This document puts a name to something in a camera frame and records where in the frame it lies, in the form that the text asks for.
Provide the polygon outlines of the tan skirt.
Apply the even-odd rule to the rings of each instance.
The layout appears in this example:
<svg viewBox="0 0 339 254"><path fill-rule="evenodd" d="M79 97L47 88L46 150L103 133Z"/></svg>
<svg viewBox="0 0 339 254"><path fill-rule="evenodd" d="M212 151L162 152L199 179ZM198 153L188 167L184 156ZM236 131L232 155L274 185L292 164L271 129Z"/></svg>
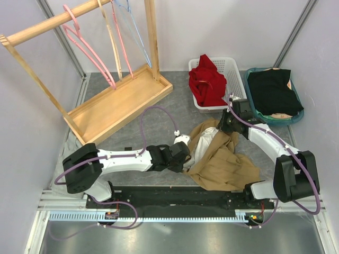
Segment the tan skirt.
<svg viewBox="0 0 339 254"><path fill-rule="evenodd" d="M246 184L260 180L260 170L248 156L235 152L239 134L219 131L218 124L210 118L192 130L191 159L183 173L208 191L242 191Z"/></svg>

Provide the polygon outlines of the pink wire hanger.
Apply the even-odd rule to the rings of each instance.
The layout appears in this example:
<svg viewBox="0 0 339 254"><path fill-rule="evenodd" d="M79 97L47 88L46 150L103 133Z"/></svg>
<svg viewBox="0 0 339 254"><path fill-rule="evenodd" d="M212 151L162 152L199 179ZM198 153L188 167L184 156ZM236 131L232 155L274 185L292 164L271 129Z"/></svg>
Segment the pink wire hanger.
<svg viewBox="0 0 339 254"><path fill-rule="evenodd" d="M118 37L119 37L119 41L120 41L121 49L122 49L122 52L123 52L123 56L124 56L125 62L127 64L130 76L131 76L132 79L134 79L134 75L133 75L133 72L132 72L132 69L131 69L131 66L130 66L130 63L129 63L129 60L128 60L127 52L126 52L126 49L125 49L125 46L124 46L123 38L122 38L120 29L119 29L119 25L118 25L118 21L117 21L117 16L115 14L114 1L111 1L111 6L112 6L113 21L114 21L115 28L116 28L116 31L117 31L117 34L118 34Z"/></svg>

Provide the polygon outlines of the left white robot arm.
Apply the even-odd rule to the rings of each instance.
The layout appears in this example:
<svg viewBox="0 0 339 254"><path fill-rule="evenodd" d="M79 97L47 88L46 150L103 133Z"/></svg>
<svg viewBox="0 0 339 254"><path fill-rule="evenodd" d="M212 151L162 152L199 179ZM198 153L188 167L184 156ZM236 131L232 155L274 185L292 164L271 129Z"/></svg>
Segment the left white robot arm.
<svg viewBox="0 0 339 254"><path fill-rule="evenodd" d="M112 184L103 176L123 171L163 171L176 173L190 159L187 144L179 141L171 146L148 146L135 151L106 151L88 143L63 160L67 193L86 193L103 207L111 208L116 203Z"/></svg>

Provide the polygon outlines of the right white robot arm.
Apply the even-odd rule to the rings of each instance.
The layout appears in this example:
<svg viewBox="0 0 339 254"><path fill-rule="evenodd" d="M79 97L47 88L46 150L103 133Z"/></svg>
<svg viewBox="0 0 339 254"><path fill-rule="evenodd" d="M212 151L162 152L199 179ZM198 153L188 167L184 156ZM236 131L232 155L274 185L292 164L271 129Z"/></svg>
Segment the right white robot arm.
<svg viewBox="0 0 339 254"><path fill-rule="evenodd" d="M278 199L283 203L314 197L320 204L320 185L315 156L301 151L275 134L260 119L255 118L247 99L230 99L223 110L218 129L224 133L237 132L257 145L273 162L273 180L246 184L243 203L257 207L262 199Z"/></svg>

